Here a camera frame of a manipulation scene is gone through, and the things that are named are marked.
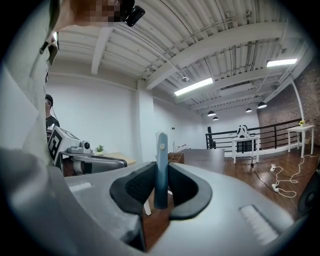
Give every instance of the black speaker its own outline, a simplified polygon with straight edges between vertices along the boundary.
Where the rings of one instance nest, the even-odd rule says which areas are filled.
[[[302,215],[308,213],[320,200],[320,159],[314,174],[311,176],[308,184],[302,192],[299,202],[298,211]]]
[[[211,126],[208,126],[208,134],[211,134]],[[216,148],[216,142],[212,139],[212,135],[208,136],[209,140],[206,142],[206,148],[209,149],[215,149]]]

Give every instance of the power cord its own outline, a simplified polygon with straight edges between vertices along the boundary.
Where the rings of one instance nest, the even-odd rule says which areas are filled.
[[[55,116],[55,119],[59,122],[59,120],[58,120],[58,118],[57,118],[57,116],[56,116],[55,110],[54,110],[54,106],[52,106],[52,111],[53,111],[53,114],[54,114],[54,116]]]
[[[302,175],[302,176],[298,176],[298,177],[294,177],[295,179],[299,179],[299,178],[304,178],[304,177],[306,177],[306,176],[308,176],[308,175],[310,175],[310,174],[314,174],[315,173],[315,171],[311,171],[311,172],[308,172],[307,174],[305,174],[305,175]],[[287,177],[287,178],[291,178],[291,176],[288,176],[288,175],[285,175],[285,174],[281,174],[282,176],[284,176],[284,177]]]
[[[257,178],[258,178],[268,189],[270,189],[272,192],[274,192],[273,188],[269,187],[269,186],[259,177],[256,168],[254,167],[253,169],[254,169],[254,173],[255,173],[255,175],[257,176]]]
[[[305,157],[316,158],[316,157],[318,157],[318,156],[320,156],[320,154],[318,154],[318,155],[305,155],[305,156],[303,157],[303,162],[301,162],[301,163],[298,164],[298,172],[295,173],[295,174],[293,174],[293,175],[290,177],[290,179],[287,179],[287,180],[278,180],[278,175],[279,175],[284,169],[283,169],[281,166],[276,166],[275,164],[272,164],[272,165],[271,165],[271,169],[270,169],[271,172],[273,172],[276,168],[280,168],[280,169],[281,169],[281,170],[276,174],[276,176],[275,176],[275,179],[276,179],[275,184],[272,184],[272,185],[271,185],[272,188],[273,188],[273,190],[274,190],[275,192],[279,193],[281,196],[284,196],[284,197],[286,197],[286,198],[294,198],[294,197],[297,195],[297,193],[296,193],[295,191],[292,191],[292,190],[291,190],[291,191],[286,191],[286,190],[283,190],[282,188],[278,187],[279,184],[280,184],[280,182],[290,182],[290,183],[293,183],[293,184],[297,184],[298,181],[297,181],[297,180],[293,180],[293,178],[294,178],[294,176],[298,175],[298,174],[301,172],[301,165],[305,163]],[[285,192],[285,193],[294,193],[294,195],[293,195],[293,196],[288,196],[288,195],[285,195],[285,194],[280,193],[280,191],[283,191],[283,192]]]

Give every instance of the white table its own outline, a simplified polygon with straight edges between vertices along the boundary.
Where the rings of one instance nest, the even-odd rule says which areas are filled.
[[[260,137],[259,136],[253,136],[249,138],[233,138],[232,139],[232,158],[233,163],[236,163],[236,151],[237,151],[237,142],[247,142],[252,141],[252,155],[251,157],[254,157],[254,151],[255,151],[255,140],[256,140],[256,162],[259,163],[259,149],[260,149]]]
[[[301,158],[304,158],[305,155],[305,144],[306,144],[306,131],[312,130],[312,138],[311,138],[311,155],[313,155],[314,153],[314,137],[315,137],[315,126],[314,125],[309,125],[306,127],[302,127],[302,126],[296,126],[296,127],[292,127],[287,129],[288,130],[288,152],[290,152],[290,145],[291,145],[291,137],[290,137],[290,133],[296,132],[297,136],[298,136],[298,149],[299,149],[299,133],[301,133],[302,135],[302,146],[301,146]]]

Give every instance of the fluorescent light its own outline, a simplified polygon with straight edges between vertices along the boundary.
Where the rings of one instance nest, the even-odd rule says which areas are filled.
[[[297,62],[297,58],[292,59],[282,59],[282,60],[269,60],[266,64],[266,67],[274,67],[274,66],[282,66],[282,65],[290,65],[295,64]]]
[[[203,80],[203,81],[201,81],[201,82],[197,82],[197,83],[195,83],[195,84],[193,84],[193,85],[190,85],[190,86],[188,86],[188,87],[186,87],[186,88],[183,88],[183,89],[181,89],[181,90],[176,91],[176,92],[175,92],[175,95],[179,96],[179,95],[181,95],[181,94],[185,94],[185,93],[190,92],[190,91],[192,91],[192,90],[198,89],[198,88],[200,88],[200,87],[202,87],[202,86],[210,85],[210,84],[212,84],[213,82],[214,82],[214,81],[212,80],[212,78]]]

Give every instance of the potted plant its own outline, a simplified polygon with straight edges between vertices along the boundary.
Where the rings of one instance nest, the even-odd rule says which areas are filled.
[[[309,124],[306,123],[305,120],[300,121],[300,122],[299,122],[299,125],[300,125],[301,127],[307,127],[307,126],[309,126]]]
[[[95,148],[95,154],[102,156],[104,154],[104,146],[99,145],[98,147]]]

